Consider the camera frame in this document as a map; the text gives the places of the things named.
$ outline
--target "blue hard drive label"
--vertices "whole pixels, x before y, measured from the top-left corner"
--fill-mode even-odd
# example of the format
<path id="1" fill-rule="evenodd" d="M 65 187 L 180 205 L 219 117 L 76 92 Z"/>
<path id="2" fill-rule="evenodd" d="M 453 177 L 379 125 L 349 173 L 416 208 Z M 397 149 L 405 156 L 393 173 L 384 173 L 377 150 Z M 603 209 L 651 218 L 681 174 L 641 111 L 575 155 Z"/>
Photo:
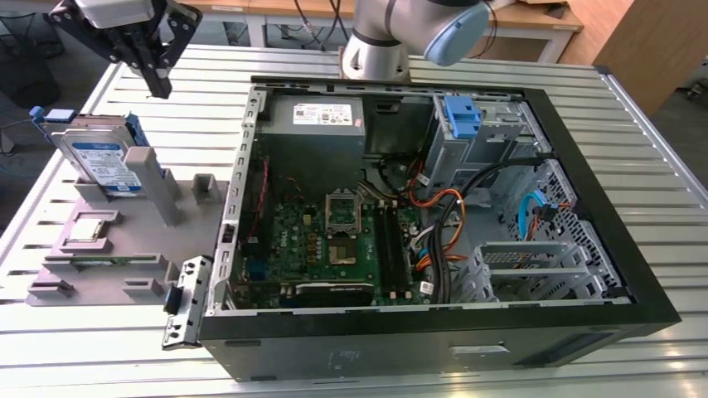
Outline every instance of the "blue hard drive label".
<path id="1" fill-rule="evenodd" d="M 123 164 L 125 153 L 117 143 L 72 143 L 77 159 L 99 185 L 116 196 L 133 196 L 140 180 Z"/>

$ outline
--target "power supply label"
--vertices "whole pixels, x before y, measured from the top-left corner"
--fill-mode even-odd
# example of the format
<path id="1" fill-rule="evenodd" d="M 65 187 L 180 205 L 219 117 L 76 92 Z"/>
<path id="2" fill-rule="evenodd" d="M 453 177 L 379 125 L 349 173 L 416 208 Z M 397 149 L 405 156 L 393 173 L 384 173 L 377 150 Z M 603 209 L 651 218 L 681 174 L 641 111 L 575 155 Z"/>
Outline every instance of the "power supply label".
<path id="1" fill-rule="evenodd" d="M 351 126 L 352 105 L 349 104 L 297 104 L 293 107 L 292 124 Z"/>
<path id="2" fill-rule="evenodd" d="M 79 160 L 96 182 L 116 196 L 132 196 L 140 191 L 140 180 L 123 164 L 123 149 L 117 143 L 72 143 Z"/>

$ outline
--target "blue cable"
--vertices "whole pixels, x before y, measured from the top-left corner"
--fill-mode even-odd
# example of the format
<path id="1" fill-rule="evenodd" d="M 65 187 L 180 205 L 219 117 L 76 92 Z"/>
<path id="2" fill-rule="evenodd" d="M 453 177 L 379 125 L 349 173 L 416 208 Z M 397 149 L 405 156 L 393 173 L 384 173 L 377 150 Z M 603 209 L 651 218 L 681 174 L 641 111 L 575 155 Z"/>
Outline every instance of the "blue cable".
<path id="1" fill-rule="evenodd" d="M 545 195 L 541 190 L 536 189 L 533 192 L 527 193 L 523 196 L 521 203 L 519 204 L 519 237 L 521 240 L 527 239 L 527 208 L 529 207 L 529 201 L 533 199 L 539 206 L 548 203 Z"/>

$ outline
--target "metal bracket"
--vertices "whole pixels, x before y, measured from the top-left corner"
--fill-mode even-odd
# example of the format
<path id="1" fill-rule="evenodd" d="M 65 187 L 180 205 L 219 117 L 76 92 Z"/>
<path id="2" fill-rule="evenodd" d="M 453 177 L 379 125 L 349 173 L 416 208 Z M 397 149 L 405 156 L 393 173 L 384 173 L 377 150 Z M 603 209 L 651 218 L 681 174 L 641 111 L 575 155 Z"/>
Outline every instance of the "metal bracket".
<path id="1" fill-rule="evenodd" d="M 177 286 L 172 286 L 165 299 L 167 317 L 163 350 L 201 347 L 199 326 L 209 290 L 211 266 L 205 255 L 187 260 L 181 265 Z"/>

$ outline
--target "green circuit board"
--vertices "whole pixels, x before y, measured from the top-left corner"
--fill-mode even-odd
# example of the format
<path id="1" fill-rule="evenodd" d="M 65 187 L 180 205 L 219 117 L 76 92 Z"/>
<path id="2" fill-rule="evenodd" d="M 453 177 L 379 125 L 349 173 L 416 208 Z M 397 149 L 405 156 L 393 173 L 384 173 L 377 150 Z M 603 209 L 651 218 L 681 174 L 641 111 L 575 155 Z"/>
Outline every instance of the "green circuit board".
<path id="1" fill-rule="evenodd" d="M 341 220 L 347 211 L 340 211 Z M 251 305 L 255 308 L 277 308 L 277 295 L 283 286 L 312 282 L 337 284 L 372 284 L 375 305 L 417 303 L 411 298 L 383 297 L 373 230 L 375 207 L 360 206 L 360 234 L 348 236 L 325 234 L 324 205 L 284 203 L 277 205 L 272 229 L 271 255 L 260 265 L 260 275 L 251 282 Z M 408 227 L 419 224 L 419 213 L 412 208 L 397 209 L 401 246 L 408 241 Z"/>

